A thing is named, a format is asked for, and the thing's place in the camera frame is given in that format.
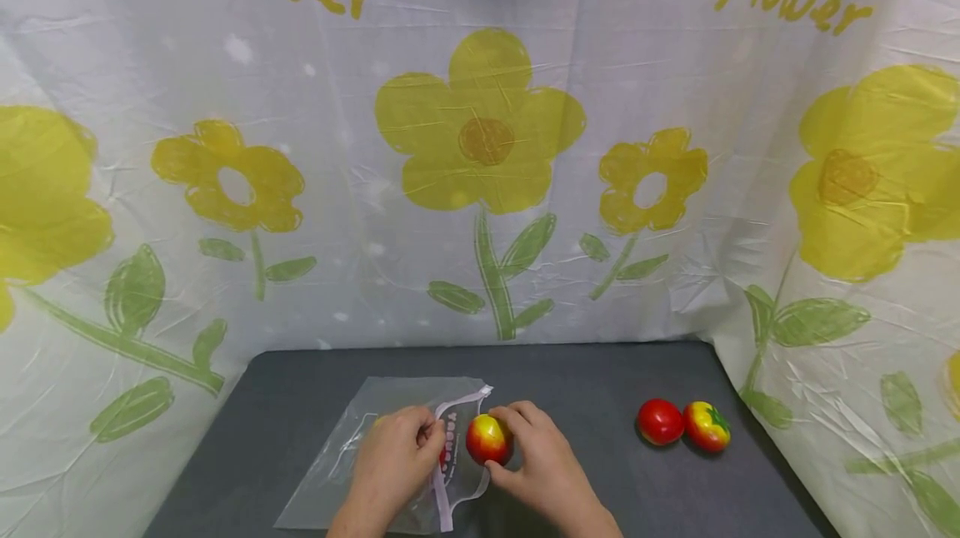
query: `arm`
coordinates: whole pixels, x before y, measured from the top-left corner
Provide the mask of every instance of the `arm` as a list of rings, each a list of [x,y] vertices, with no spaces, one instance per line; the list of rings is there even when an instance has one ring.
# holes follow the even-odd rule
[[[495,407],[490,414],[509,426],[523,453],[518,472],[487,462],[495,486],[550,520],[567,538],[623,538],[548,414],[530,401]]]
[[[423,488],[443,450],[443,424],[425,406],[381,417],[362,440],[347,500],[327,538],[381,538]]]

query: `plastic bag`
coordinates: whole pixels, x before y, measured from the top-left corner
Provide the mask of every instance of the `plastic bag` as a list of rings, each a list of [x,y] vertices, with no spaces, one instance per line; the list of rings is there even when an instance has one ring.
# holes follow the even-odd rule
[[[431,534],[453,530],[453,508],[479,498],[490,476],[470,460],[467,426],[493,389],[474,378],[368,378],[340,416],[320,455],[280,513],[274,527],[326,530],[347,498],[360,442],[380,416],[405,406],[425,405],[447,427],[447,444],[431,480],[389,530]]]

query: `left hand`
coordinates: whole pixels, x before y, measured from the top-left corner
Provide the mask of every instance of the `left hand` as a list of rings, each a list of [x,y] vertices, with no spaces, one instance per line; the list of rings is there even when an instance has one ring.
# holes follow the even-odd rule
[[[409,406],[378,419],[360,444],[343,509],[360,511],[385,531],[440,464],[444,430],[443,421],[425,406]]]

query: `curtain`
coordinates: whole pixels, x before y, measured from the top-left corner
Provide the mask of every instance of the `curtain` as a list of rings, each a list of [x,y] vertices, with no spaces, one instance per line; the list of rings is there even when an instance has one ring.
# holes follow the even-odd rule
[[[0,0],[0,534],[135,537],[266,350],[712,342],[960,536],[960,0]]]

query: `red and yellow apple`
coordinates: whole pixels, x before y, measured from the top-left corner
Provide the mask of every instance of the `red and yellow apple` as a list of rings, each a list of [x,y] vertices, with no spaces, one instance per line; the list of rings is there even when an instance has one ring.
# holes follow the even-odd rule
[[[683,410],[687,436],[707,452],[719,452],[730,444],[730,425],[713,405],[695,401]]]
[[[467,428],[467,452],[479,465],[487,461],[506,465],[513,456],[513,434],[497,418],[482,413]]]
[[[670,401],[651,399],[640,406],[637,429],[646,442],[662,447],[683,436],[683,416]]]

